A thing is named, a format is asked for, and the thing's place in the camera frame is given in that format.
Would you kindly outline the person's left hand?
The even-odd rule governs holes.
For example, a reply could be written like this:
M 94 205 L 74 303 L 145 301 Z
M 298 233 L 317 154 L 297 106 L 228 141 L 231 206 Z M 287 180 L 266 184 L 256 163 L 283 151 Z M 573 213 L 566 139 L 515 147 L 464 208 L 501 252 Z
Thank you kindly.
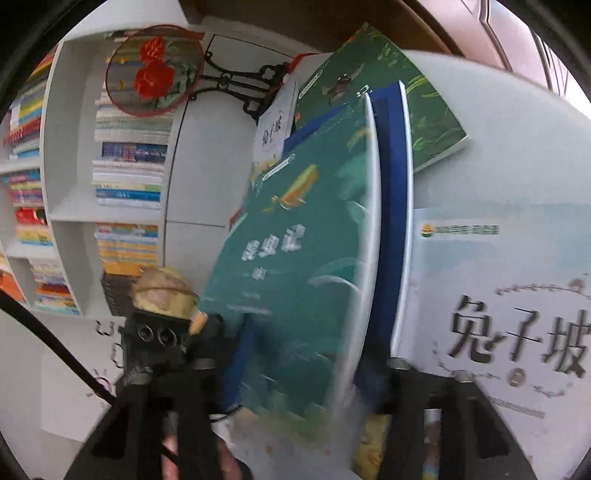
M 162 479 L 252 479 L 252 470 L 235 458 L 200 411 L 181 411 L 176 429 L 165 430 L 162 446 L 177 456 L 162 456 Z

